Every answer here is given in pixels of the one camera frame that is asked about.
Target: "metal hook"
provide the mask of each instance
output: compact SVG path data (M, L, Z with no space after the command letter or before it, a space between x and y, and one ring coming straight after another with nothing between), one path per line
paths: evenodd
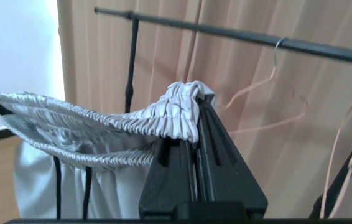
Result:
M274 66L277 66L277 48L278 46L286 39L286 37L281 38L277 43L276 47L274 47Z

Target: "white wall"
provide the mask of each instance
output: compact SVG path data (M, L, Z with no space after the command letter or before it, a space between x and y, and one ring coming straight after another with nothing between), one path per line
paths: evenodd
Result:
M56 0L0 0L0 91L64 99L57 29Z

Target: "clothing rack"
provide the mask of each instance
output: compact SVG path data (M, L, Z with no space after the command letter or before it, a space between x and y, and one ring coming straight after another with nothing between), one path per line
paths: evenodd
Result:
M192 30L195 32L202 32L211 35L217 35L222 37L229 37L232 39L243 40L254 44L267 45L275 47L278 44L278 48L291 50L294 52L300 52L310 55L316 55L320 57L342 60L345 62L352 62L352 49L344 47L335 47L327 44L316 44L307 41L287 39L276 37L266 34L257 34L249 31L225 29L220 27L213 27L203 24L194 24L191 22L178 21L173 19L167 19L157 16L148 16L144 14L138 14L133 11L118 11L112 9L102 9L99 7L95 8L95 13L106 14L112 16L123 17L132 21L132 40L131 40L131 54L129 61L129 73L127 79L127 86L125 89L125 113L129 113L131 109L132 96L133 96L133 73L134 63L136 56L136 45L137 45L137 33L139 30L139 21L150 22L153 24L160 24L163 26L176 27L181 29ZM347 158L345 164L340 169L335 180L331 184L327 192L327 203L325 207L325 216L329 216L331 209L333 208L336 198L341 190L341 186L346 177L348 171L348 162L352 156L352 153ZM320 205L322 196L320 196L313 206L313 211L310 214L310 218L319 218Z

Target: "curtain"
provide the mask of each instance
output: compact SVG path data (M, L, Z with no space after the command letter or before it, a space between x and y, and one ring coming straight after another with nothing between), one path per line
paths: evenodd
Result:
M350 0L59 1L66 100L104 113L124 111L131 22L95 6L352 48ZM140 22L132 111L175 81L201 80L217 95L226 129L269 200L266 218L306 218L322 193L337 129L352 105L352 63L277 50L277 82L239 96L271 74L274 49ZM241 131L299 115L293 123ZM352 150L352 115L331 172ZM352 217L352 183L337 217Z

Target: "silver satin cloth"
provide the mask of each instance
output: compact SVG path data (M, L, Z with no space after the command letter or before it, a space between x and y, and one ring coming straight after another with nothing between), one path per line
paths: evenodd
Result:
M21 218L56 217L60 159L62 218L82 218L86 167L92 167L88 218L139 218L138 201L159 137L198 141L202 82L175 82L159 101L128 114L102 114L33 93L0 93L14 112L3 123L23 141L14 161Z

